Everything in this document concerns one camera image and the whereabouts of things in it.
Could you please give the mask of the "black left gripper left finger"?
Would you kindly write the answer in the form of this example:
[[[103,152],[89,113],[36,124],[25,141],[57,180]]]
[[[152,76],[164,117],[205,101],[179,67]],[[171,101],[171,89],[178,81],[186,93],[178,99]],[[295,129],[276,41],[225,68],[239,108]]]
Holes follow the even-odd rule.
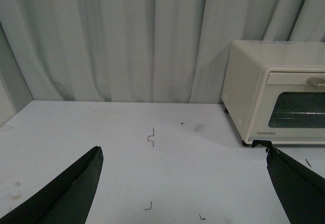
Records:
[[[95,146],[3,216],[1,223],[86,223],[103,162],[103,151]]]

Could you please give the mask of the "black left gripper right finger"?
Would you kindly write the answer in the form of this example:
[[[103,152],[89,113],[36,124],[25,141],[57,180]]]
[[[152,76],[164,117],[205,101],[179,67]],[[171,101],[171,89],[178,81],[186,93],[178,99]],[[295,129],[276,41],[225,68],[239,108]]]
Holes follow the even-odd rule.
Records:
[[[290,223],[324,223],[324,178],[273,146],[253,140],[251,147],[266,147],[267,170]]]

